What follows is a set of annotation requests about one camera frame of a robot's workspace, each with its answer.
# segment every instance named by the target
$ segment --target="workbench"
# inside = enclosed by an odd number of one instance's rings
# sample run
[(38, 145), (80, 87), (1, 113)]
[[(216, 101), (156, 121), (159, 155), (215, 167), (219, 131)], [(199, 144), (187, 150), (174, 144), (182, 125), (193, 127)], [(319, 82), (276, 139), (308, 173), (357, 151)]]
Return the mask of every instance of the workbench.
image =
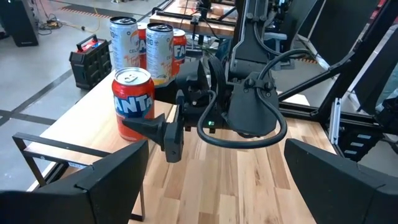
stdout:
[[(196, 12), (195, 8), (195, 1), (188, 1), (187, 4), (187, 10), (185, 10), (185, 1), (174, 1), (171, 5), (166, 7), (164, 9), (165, 12), (172, 12), (172, 13), (179, 13), (179, 14), (185, 14), (185, 15), (200, 15), (199, 12)], [(212, 3), (212, 6), (219, 6), (222, 8), (232, 8), (232, 6), (226, 6), (223, 4), (217, 4), (217, 3)], [(207, 14), (207, 18), (219, 18), (219, 15), (214, 15), (212, 13)], [(230, 21), (230, 22), (236, 22), (236, 19), (233, 18), (224, 18), (224, 21)], [(161, 23), (166, 23), (171, 25), (174, 28), (179, 28), (184, 30), (185, 32), (192, 33), (193, 32), (193, 25), (191, 24), (191, 20), (188, 19), (179, 19), (179, 18), (174, 18), (174, 17), (168, 17), (168, 16), (158, 16), (156, 14), (152, 15), (149, 19), (150, 22), (161, 22)], [(202, 34), (202, 35), (213, 35), (210, 27), (213, 29), (214, 33), (219, 37), (219, 38), (232, 38), (234, 35), (234, 27), (233, 26), (226, 26), (226, 25), (219, 25), (219, 24), (213, 24), (209, 22), (207, 24), (206, 22), (199, 22), (199, 25), (197, 25), (195, 32), (196, 34)]]
[[(113, 77), (114, 72), (41, 136), (106, 152), (128, 145), (117, 129), (111, 91)], [(308, 104), (303, 95), (295, 95), (287, 101)], [(169, 122), (174, 118), (175, 109), (170, 104), (155, 102), (156, 115), (165, 113)], [(287, 123), (287, 138), (296, 138), (334, 153), (318, 123), (296, 119), (287, 119)], [(284, 140), (263, 149), (234, 150), (203, 142), (195, 128), (184, 135), (182, 160), (175, 164), (167, 163), (164, 152), (150, 142), (150, 159), (143, 184), (144, 223), (315, 223), (284, 159)], [(216, 130), (214, 135), (245, 140), (228, 130)], [(77, 164), (91, 164), (99, 159), (36, 143), (26, 150)], [(54, 165), (51, 163), (43, 175)], [(70, 167), (64, 176), (76, 170)], [(29, 190), (37, 186), (35, 182)], [(133, 212), (139, 213), (140, 209), (138, 198)]]

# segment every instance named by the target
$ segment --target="soda can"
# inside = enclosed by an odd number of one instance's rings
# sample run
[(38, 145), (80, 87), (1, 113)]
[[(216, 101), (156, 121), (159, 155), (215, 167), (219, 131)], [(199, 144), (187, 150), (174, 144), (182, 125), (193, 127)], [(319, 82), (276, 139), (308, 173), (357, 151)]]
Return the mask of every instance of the soda can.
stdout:
[(185, 47), (187, 46), (187, 38), (185, 31), (173, 29), (173, 61), (172, 61), (172, 77), (180, 71), (180, 65), (185, 62)]
[(146, 30), (147, 70), (155, 85), (167, 82), (172, 74), (173, 27), (150, 23)]
[(116, 71), (127, 67), (139, 67), (139, 38), (136, 20), (119, 16), (112, 17), (110, 21)]
[(122, 121), (126, 118), (154, 118), (155, 85), (150, 73), (138, 67), (122, 68), (115, 74), (112, 91), (120, 136), (128, 141), (145, 139), (123, 125)]
[(139, 38), (139, 66), (147, 69), (147, 44), (146, 44), (146, 29), (147, 23), (138, 23), (138, 38)]

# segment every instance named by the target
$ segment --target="can lid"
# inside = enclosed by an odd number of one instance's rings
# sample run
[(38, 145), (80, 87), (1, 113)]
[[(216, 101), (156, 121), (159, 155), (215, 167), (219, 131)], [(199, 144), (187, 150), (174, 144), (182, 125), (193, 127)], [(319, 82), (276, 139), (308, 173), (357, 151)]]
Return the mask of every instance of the can lid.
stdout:
[(152, 22), (148, 24), (148, 29), (157, 31), (157, 32), (170, 32), (173, 31), (173, 27), (167, 24)]
[(148, 26), (148, 23), (146, 22), (138, 22), (138, 29), (146, 29)]
[(110, 21), (113, 24), (118, 24), (118, 25), (131, 25), (135, 24), (137, 21), (133, 17), (128, 17), (128, 16), (116, 16), (112, 17)]
[(134, 86), (148, 81), (150, 73), (138, 67), (122, 68), (116, 72), (114, 79), (122, 85)]
[(173, 35), (174, 37), (181, 37), (185, 35), (185, 31), (181, 29), (173, 29)]

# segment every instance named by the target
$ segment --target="wooden table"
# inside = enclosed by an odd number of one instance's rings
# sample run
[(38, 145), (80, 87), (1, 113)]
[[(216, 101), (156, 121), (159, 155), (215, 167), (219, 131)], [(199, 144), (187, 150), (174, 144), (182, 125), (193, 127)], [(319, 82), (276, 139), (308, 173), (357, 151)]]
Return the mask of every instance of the wooden table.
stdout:
[[(186, 14), (186, 15), (200, 15), (200, 13), (194, 13), (196, 11), (195, 9), (195, 1), (188, 1), (188, 6), (187, 10), (185, 10), (185, 1), (179, 2), (178, 0), (174, 1), (171, 5), (169, 5), (166, 9), (164, 9), (165, 12), (173, 12), (173, 13), (179, 13), (179, 14)], [(232, 6), (225, 6), (222, 4), (217, 4), (217, 3), (212, 3), (212, 6), (219, 6), (219, 7), (225, 7), (225, 8), (232, 8)], [(219, 18), (220, 16), (214, 15), (212, 13), (207, 14), (208, 18)], [(230, 21), (230, 22), (236, 22), (236, 19), (232, 18), (224, 18), (224, 21)], [(149, 19), (150, 22), (162, 22), (169, 24), (173, 26), (174, 28), (180, 28), (184, 30), (185, 32), (193, 32), (193, 25), (191, 24), (191, 21), (188, 19), (178, 19), (174, 17), (167, 17), (167, 16), (158, 16), (156, 14), (152, 15)], [(216, 35), (219, 35), (220, 38), (232, 38), (234, 35), (234, 27), (232, 26), (226, 26), (226, 25), (219, 25), (219, 24), (212, 24), (209, 22), (209, 25), (206, 22), (199, 22), (199, 25), (197, 25), (195, 32), (198, 34), (203, 34), (203, 35), (213, 35), (211, 32), (211, 29), (213, 29), (214, 33)]]
[[(105, 78), (41, 136), (114, 152), (129, 144), (119, 137), (111, 80)], [(287, 101), (308, 104), (302, 95)], [(175, 106), (156, 102), (156, 113), (174, 117)], [(318, 123), (288, 119), (287, 138), (296, 138), (334, 153)], [(244, 140), (228, 130), (218, 138)], [(315, 223), (283, 156), (285, 141), (255, 150), (223, 149), (185, 132), (182, 160), (169, 164), (159, 146), (153, 147), (144, 179), (144, 223)], [(98, 157), (32, 143), (30, 151), (91, 164)], [(75, 172), (67, 170), (65, 175)], [(137, 200), (133, 212), (139, 213)]]

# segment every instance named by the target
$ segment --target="gray floor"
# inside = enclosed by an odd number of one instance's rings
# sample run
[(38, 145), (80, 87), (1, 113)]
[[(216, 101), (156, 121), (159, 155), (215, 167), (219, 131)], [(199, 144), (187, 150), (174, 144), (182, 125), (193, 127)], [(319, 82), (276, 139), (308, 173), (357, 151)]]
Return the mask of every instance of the gray floor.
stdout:
[[(72, 3), (145, 15), (162, 0), (135, 0), (121, 4), (111, 4), (110, 0), (95, 2), (42, 0), (42, 2), (47, 14), (54, 13), (59, 20), (68, 24), (85, 26), (89, 30), (95, 30), (99, 23), (100, 27), (96, 32), (98, 38), (110, 39), (109, 21), (107, 19), (59, 9)], [(44, 19), (44, 11), (41, 9), (39, 13)], [(149, 17), (143, 18), (143, 21), (148, 22)], [(76, 43), (89, 35), (91, 35), (89, 32), (63, 26), (59, 30), (53, 30), (51, 35), (40, 36), (38, 47), (18, 48), (11, 38), (0, 40), (0, 68), (2, 71), (0, 94), (3, 96), (0, 98), (0, 111), (48, 118), (49, 121), (61, 117), (86, 94), (86, 91), (75, 87), (68, 58), (70, 52), (76, 50)], [(285, 91), (322, 71), (318, 65), (297, 61), (295, 70), (284, 70), (283, 72), (276, 72), (274, 75), (278, 89)], [(333, 80), (327, 80), (306, 90), (303, 94), (308, 98), (311, 105), (318, 106), (332, 84)], [(345, 104), (344, 110), (354, 111), (348, 101)], [(0, 150), (0, 190), (25, 190), (34, 178), (14, 145), (11, 136), (16, 132), (39, 135), (48, 125), (5, 117), (0, 117), (0, 124), (2, 124), (0, 126), (0, 144), (2, 146), (2, 150)], [(48, 164), (48, 162), (40, 160), (37, 162), (41, 169)], [(398, 156), (383, 143), (375, 147), (364, 158), (363, 163), (387, 174), (398, 176)]]

